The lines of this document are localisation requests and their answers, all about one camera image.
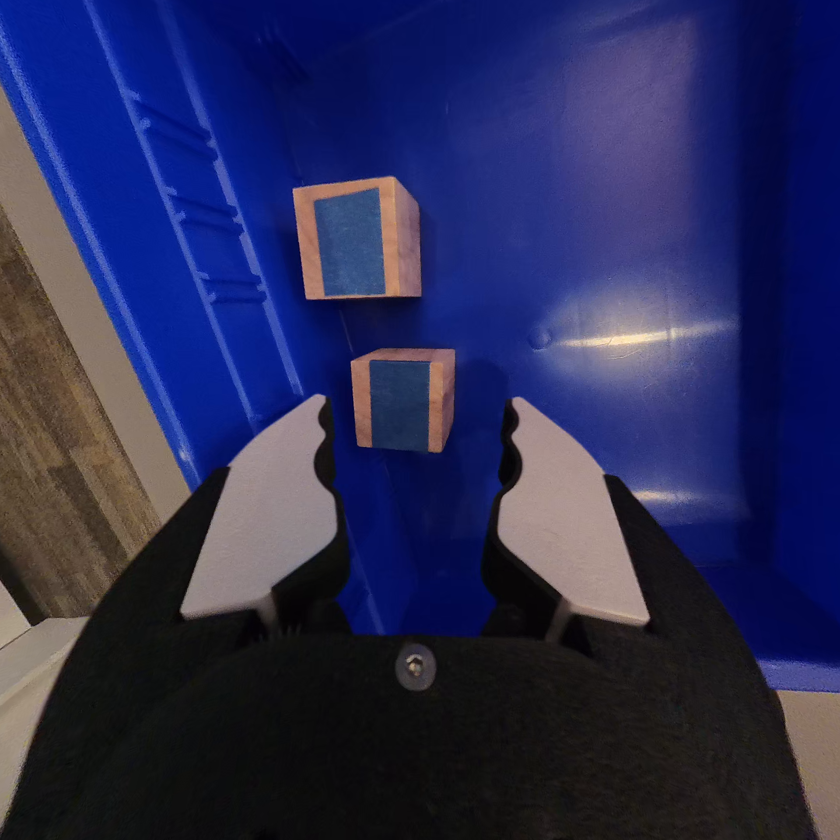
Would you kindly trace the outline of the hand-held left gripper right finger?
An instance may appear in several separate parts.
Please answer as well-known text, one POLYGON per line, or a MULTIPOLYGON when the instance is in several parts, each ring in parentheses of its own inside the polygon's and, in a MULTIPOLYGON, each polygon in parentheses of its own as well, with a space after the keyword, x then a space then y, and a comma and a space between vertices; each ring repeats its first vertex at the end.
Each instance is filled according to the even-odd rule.
POLYGON ((646 627, 603 468, 519 396, 507 401, 500 439, 500 489, 480 567, 496 604, 482 633, 556 644, 577 617, 646 627))

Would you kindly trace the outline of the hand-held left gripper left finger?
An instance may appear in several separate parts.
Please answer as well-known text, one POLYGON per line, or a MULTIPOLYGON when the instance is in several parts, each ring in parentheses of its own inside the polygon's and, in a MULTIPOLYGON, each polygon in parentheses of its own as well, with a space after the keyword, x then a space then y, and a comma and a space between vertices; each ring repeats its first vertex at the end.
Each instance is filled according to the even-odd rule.
POLYGON ((302 633, 334 603, 351 559, 333 440, 331 401, 316 394, 230 462, 183 618, 254 611, 270 631, 302 633))

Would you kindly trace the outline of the wooden cube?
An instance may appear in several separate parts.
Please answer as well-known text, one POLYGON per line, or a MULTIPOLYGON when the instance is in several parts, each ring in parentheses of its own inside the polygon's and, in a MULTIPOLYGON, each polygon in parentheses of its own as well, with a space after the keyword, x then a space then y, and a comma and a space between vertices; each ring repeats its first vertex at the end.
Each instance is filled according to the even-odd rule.
POLYGON ((305 298, 420 298, 420 208, 394 176, 292 191, 305 298))
POLYGON ((455 372, 453 349, 380 349, 352 360, 357 445, 443 452, 454 423, 455 372))

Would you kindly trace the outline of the blue plastic bin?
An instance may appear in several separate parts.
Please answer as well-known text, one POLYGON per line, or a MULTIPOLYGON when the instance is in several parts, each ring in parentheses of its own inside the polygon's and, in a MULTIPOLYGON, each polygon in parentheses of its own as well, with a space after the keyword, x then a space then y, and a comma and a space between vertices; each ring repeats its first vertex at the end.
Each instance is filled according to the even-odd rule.
POLYGON ((328 396, 352 617, 477 635, 528 400, 838 693, 838 2, 2 2, 2 86, 153 413, 163 518, 328 396), (423 294, 305 298, 292 191, 394 176, 423 294), (350 363, 456 352, 443 452, 350 363))

